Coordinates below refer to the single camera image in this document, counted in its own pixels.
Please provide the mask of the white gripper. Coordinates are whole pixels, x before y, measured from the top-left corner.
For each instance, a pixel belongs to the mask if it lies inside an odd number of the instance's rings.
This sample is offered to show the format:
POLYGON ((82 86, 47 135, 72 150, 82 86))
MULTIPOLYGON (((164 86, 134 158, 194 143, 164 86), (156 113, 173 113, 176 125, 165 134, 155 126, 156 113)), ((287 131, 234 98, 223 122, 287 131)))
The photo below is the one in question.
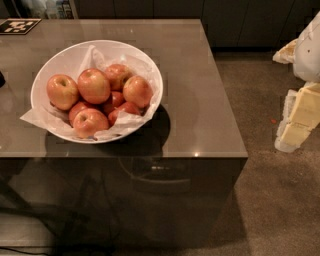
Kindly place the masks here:
POLYGON ((272 60, 293 63, 294 74, 307 81, 298 91, 289 90, 285 97, 283 119, 274 146, 291 153, 298 149, 320 123, 320 11, 294 39, 277 51, 272 60))

